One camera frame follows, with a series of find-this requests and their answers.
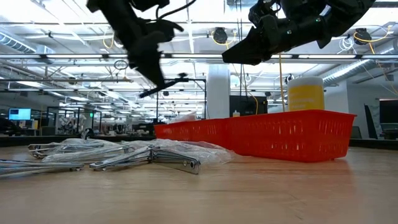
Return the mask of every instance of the yellow container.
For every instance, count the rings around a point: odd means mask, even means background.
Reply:
[[[287,94],[289,111],[325,109],[322,78],[305,77],[291,80],[287,84]]]

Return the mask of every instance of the small bottle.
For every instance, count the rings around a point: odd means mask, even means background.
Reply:
[[[235,110],[235,112],[232,114],[232,117],[234,117],[234,118],[240,117],[240,116],[241,116],[241,113],[237,112],[236,110]]]

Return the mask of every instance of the wooden surface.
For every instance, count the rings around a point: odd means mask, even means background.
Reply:
[[[24,147],[1,159],[30,159]],[[397,223],[398,152],[330,162],[241,157],[200,175],[157,165],[0,179],[0,223]]]

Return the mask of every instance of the red basket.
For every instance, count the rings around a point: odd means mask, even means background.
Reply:
[[[161,139],[206,141],[244,156],[299,162],[345,157],[355,115],[323,110],[155,126]]]

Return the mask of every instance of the monitor screen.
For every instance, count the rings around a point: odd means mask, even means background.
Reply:
[[[30,120],[31,109],[12,108],[9,110],[8,119],[14,121]]]

